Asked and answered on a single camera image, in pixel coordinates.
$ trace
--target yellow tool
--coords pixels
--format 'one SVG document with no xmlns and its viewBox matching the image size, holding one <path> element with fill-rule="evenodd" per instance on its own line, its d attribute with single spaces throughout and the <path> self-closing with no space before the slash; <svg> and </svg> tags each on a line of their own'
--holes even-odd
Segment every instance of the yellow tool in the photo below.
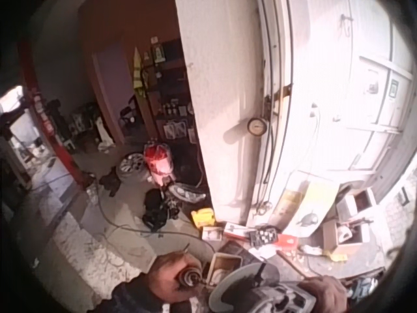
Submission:
<svg viewBox="0 0 417 313">
<path fill-rule="evenodd" d="M 216 219 L 214 218 L 214 210 L 210 207 L 192 211 L 191 216 L 196 228 L 200 229 L 204 226 L 214 226 Z"/>
</svg>

